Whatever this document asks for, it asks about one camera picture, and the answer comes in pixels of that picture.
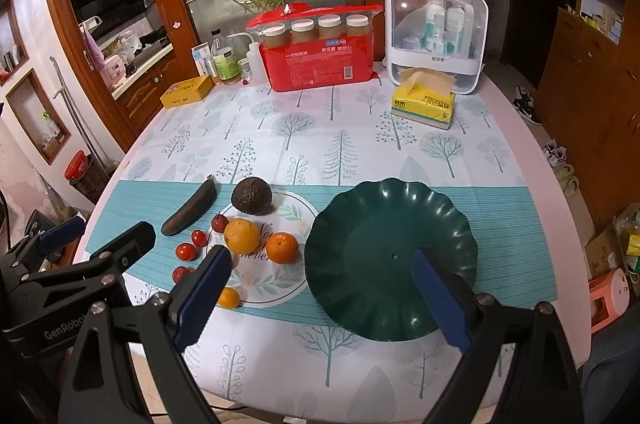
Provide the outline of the small yellow kumquat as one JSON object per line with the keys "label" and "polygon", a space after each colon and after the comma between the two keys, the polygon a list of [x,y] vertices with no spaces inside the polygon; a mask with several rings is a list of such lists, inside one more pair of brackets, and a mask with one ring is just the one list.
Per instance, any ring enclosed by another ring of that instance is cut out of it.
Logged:
{"label": "small yellow kumquat", "polygon": [[241,296],[234,288],[224,288],[217,300],[217,305],[226,309],[235,309],[241,305]]}

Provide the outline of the red cherry tomato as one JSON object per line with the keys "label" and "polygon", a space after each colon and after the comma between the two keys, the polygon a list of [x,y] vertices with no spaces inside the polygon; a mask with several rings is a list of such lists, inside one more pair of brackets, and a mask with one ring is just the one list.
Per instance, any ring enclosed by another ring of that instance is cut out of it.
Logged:
{"label": "red cherry tomato", "polygon": [[208,244],[208,234],[200,229],[193,230],[191,241],[197,248],[206,248]]}
{"label": "red cherry tomato", "polygon": [[178,259],[183,262],[192,262],[198,257],[198,250],[192,243],[181,243],[175,250]]}
{"label": "red cherry tomato", "polygon": [[185,267],[185,266],[176,267],[171,274],[171,279],[174,281],[175,284],[177,284],[186,274],[192,274],[192,272],[194,271],[195,269],[192,267]]}

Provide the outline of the dark overripe banana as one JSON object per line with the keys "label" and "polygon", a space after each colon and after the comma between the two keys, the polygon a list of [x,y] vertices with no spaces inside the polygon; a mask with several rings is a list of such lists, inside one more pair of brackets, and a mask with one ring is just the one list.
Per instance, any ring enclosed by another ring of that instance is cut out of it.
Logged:
{"label": "dark overripe banana", "polygon": [[163,236],[175,236],[191,227],[211,207],[217,199],[216,181],[209,175],[189,199],[174,214],[169,216],[160,227]]}

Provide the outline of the large yellow orange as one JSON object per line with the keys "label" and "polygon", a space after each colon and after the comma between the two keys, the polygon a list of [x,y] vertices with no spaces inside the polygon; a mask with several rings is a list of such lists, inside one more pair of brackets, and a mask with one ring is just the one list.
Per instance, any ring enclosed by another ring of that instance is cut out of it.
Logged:
{"label": "large yellow orange", "polygon": [[259,244],[260,231],[248,219],[235,217],[224,228],[224,245],[235,254],[252,254]]}

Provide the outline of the small orange tangerine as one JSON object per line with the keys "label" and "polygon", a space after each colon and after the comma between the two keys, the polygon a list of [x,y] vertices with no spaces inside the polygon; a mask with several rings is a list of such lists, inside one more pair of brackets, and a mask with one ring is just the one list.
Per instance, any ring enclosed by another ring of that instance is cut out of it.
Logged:
{"label": "small orange tangerine", "polygon": [[296,237],[286,232],[273,233],[266,242],[265,250],[268,258],[280,265],[296,262],[299,255]]}

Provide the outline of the dark avocado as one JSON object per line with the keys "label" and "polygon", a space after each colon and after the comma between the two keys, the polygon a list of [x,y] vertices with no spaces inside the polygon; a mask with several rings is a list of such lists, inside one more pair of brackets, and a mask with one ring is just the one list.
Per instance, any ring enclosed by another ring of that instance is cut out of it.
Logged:
{"label": "dark avocado", "polygon": [[262,178],[244,178],[233,189],[231,204],[241,213],[267,215],[272,211],[271,187]]}

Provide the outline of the red lidded bin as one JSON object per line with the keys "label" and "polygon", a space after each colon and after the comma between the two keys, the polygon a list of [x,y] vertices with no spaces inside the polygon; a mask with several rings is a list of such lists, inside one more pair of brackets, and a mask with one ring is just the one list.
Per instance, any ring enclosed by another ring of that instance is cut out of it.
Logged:
{"label": "red lidded bin", "polygon": [[99,202],[108,184],[108,175],[91,154],[77,151],[64,172],[65,179],[91,203]]}

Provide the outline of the pink stool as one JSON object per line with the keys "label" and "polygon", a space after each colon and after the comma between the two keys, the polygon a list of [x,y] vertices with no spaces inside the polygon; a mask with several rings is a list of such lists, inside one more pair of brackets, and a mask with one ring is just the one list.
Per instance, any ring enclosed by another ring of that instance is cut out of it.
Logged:
{"label": "pink stool", "polygon": [[591,333],[597,333],[620,318],[628,308],[630,295],[626,274],[620,268],[589,282]]}

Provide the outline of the dark red wrinkled fruit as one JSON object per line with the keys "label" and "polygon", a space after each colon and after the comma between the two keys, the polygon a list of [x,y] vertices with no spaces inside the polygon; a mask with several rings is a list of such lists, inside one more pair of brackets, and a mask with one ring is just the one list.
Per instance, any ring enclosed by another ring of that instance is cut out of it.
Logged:
{"label": "dark red wrinkled fruit", "polygon": [[224,214],[218,213],[212,218],[212,222],[210,224],[212,225],[212,229],[216,233],[224,233],[224,230],[226,230],[228,223],[229,219],[224,216]]}

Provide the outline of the tree pattern tablecloth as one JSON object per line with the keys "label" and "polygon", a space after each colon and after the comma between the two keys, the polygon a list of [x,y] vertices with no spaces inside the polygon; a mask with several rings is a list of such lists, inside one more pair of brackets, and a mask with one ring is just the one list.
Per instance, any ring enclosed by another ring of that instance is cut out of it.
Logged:
{"label": "tree pattern tablecloth", "polygon": [[438,251],[450,270],[506,306],[549,302],[577,363],[591,337],[587,271],[572,214],[544,152],[488,78],[457,101],[450,129],[396,120],[392,85],[275,94],[232,89],[163,112],[122,162],[84,239],[94,252],[144,220],[160,226],[213,176],[213,214],[248,176],[267,181],[264,236],[296,237],[278,265],[240,257],[238,308],[218,308],[186,363],[202,389],[311,420],[423,418],[460,354],[425,310],[412,253]]}

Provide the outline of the yellow flat box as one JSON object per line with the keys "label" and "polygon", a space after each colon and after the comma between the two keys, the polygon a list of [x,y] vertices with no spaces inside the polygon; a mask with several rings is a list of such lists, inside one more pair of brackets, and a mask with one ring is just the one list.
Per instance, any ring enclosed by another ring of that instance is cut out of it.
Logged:
{"label": "yellow flat box", "polygon": [[185,106],[202,101],[213,88],[214,82],[210,76],[193,77],[171,84],[160,96],[160,102],[165,109]]}

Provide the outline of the dark green scalloped plate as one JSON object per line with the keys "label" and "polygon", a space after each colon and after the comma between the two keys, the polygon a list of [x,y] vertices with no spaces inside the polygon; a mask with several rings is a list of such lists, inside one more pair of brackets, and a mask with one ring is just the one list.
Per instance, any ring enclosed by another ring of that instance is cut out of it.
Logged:
{"label": "dark green scalloped plate", "polygon": [[305,244],[310,292],[342,329],[367,340],[405,342],[436,331],[411,275],[412,255],[431,248],[467,284],[477,278],[469,219],[422,182],[365,181],[334,196]]}

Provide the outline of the small metal can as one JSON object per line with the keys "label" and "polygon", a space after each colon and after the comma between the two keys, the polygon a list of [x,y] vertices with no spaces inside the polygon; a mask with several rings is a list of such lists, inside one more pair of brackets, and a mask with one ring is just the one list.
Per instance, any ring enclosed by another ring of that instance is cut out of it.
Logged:
{"label": "small metal can", "polygon": [[219,83],[220,79],[219,79],[219,76],[218,76],[218,73],[217,73],[217,69],[216,69],[214,60],[212,58],[207,58],[207,59],[204,60],[204,64],[205,64],[205,67],[206,67],[206,71],[207,71],[208,75],[212,78],[213,82],[215,84]]}

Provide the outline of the small white blue box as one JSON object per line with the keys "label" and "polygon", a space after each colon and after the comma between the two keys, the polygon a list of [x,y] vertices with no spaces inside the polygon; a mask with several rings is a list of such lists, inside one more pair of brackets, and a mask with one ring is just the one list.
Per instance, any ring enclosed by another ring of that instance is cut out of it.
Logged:
{"label": "small white blue box", "polygon": [[192,58],[196,66],[196,69],[198,70],[198,74],[200,74],[201,76],[209,76],[204,64],[205,59],[207,58],[213,59],[208,43],[201,43],[198,46],[192,47],[191,54],[192,54]]}

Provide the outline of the clear bottle green label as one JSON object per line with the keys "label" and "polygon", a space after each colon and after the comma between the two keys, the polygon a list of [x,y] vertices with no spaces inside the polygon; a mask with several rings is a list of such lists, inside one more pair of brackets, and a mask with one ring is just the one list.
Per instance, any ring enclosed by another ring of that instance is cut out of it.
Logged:
{"label": "clear bottle green label", "polygon": [[228,40],[222,35],[221,29],[216,28],[212,32],[212,56],[216,66],[217,75],[221,83],[232,84],[241,77],[238,57]]}

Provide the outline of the white squeeze bottle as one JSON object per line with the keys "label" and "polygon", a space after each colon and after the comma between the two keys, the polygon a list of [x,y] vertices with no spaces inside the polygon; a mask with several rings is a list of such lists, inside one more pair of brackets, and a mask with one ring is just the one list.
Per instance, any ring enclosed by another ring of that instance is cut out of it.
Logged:
{"label": "white squeeze bottle", "polygon": [[233,33],[228,36],[228,41],[238,57],[243,82],[267,84],[268,76],[260,54],[260,45],[254,36],[247,32]]}

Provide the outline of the red paper cup package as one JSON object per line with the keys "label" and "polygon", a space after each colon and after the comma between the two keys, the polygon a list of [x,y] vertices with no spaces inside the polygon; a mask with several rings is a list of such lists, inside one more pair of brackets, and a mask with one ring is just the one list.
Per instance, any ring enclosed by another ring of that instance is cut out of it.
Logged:
{"label": "red paper cup package", "polygon": [[380,5],[311,7],[294,2],[247,22],[271,88],[296,92],[376,77],[374,18]]}

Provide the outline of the yellow tissue pack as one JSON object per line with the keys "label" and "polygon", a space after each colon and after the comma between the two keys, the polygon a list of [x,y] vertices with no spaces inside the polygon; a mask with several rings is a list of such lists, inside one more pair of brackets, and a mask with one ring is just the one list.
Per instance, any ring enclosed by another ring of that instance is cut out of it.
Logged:
{"label": "yellow tissue pack", "polygon": [[452,88],[456,80],[429,68],[404,69],[398,77],[392,113],[410,121],[448,129],[454,114],[456,94]]}

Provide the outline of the white cosmetics storage case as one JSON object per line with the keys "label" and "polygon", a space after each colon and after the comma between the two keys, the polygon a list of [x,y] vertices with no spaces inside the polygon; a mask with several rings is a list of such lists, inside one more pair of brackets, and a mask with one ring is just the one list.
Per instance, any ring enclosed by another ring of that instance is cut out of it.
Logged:
{"label": "white cosmetics storage case", "polygon": [[474,92],[483,69],[486,0],[384,0],[385,64],[398,86],[402,71],[432,69],[454,78],[457,95]]}

